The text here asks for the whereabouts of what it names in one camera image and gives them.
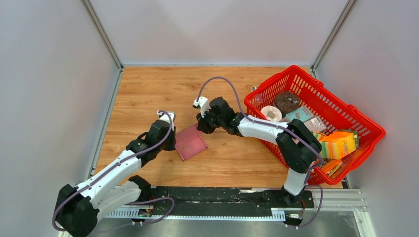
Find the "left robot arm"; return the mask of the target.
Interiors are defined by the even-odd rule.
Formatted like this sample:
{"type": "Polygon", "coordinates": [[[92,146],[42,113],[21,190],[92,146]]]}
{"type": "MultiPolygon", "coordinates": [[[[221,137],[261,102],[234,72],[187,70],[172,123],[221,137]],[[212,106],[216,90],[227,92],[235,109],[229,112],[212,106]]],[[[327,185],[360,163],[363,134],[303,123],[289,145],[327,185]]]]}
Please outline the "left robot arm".
{"type": "Polygon", "coordinates": [[[159,152],[175,149],[175,114],[158,111],[158,115],[149,131],[131,141],[110,165],[75,186],[66,184],[59,190],[51,221],[56,230],[86,237],[100,220],[121,206],[149,202],[150,184],[138,175],[121,186],[119,183],[159,152]]]}

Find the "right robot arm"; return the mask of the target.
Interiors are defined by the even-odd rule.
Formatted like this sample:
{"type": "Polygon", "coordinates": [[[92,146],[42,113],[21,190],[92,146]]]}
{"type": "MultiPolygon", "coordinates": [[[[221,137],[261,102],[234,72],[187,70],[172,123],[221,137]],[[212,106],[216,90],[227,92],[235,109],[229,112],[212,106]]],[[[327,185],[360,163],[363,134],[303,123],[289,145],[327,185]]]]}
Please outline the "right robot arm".
{"type": "Polygon", "coordinates": [[[223,128],[228,134],[251,137],[277,145],[289,167],[283,185],[282,201],[289,207],[301,201],[309,173],[317,159],[321,159],[322,146],[313,133],[298,119],[290,122],[272,122],[247,114],[236,113],[222,97],[209,101],[198,97],[193,107],[200,112],[197,129],[211,134],[223,128]]]}

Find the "pink paper box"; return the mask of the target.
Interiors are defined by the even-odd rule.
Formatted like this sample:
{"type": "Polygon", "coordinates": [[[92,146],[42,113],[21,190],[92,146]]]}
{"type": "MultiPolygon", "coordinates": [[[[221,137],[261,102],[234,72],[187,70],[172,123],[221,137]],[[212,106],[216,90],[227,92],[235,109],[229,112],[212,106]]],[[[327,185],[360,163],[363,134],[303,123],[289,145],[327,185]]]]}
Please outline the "pink paper box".
{"type": "Polygon", "coordinates": [[[196,123],[175,135],[175,150],[179,153],[183,161],[191,159],[208,147],[201,137],[202,132],[197,127],[198,124],[196,123]]]}

